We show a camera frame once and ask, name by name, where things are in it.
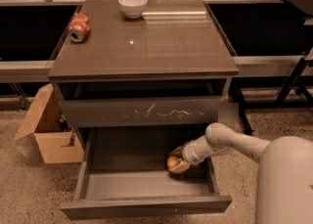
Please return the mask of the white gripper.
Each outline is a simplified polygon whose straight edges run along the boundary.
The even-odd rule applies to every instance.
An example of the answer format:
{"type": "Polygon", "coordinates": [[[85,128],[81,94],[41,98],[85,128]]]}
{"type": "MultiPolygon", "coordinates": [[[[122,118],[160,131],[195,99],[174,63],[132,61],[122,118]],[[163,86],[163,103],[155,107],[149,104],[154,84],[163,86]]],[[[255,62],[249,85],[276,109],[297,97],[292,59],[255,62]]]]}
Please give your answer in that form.
{"type": "Polygon", "coordinates": [[[169,166],[168,170],[171,173],[184,173],[190,165],[198,165],[208,157],[225,155],[228,151],[228,147],[214,146],[205,136],[201,136],[186,143],[183,147],[177,147],[170,153],[171,156],[182,156],[183,160],[178,159],[169,166]]]}

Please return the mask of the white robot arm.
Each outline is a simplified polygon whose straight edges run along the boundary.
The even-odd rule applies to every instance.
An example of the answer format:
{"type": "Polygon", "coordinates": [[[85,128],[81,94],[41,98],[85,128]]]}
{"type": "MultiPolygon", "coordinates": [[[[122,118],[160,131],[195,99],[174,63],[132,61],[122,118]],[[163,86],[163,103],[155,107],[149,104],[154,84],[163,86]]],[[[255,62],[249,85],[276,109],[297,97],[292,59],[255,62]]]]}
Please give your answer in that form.
{"type": "Polygon", "coordinates": [[[171,173],[233,149],[258,163],[255,224],[313,224],[313,143],[296,136],[268,141],[209,124],[203,136],[172,151],[171,173]]]}

